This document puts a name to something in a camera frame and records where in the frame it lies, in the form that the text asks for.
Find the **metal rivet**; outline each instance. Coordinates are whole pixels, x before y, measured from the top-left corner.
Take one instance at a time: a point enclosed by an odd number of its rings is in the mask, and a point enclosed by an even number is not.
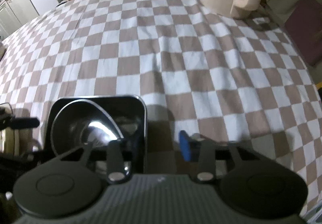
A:
[[[213,174],[211,174],[210,172],[200,172],[198,175],[197,175],[197,178],[200,180],[200,181],[210,181],[214,178]]]
[[[112,172],[109,174],[108,178],[111,181],[121,181],[125,178],[125,175],[122,172]]]

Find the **metal bowl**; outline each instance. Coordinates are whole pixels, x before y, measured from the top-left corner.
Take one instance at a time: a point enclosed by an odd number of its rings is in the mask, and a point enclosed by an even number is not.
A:
[[[56,115],[50,135],[56,156],[84,143],[92,142],[93,147],[100,147],[124,138],[112,117],[87,99],[65,105]]]

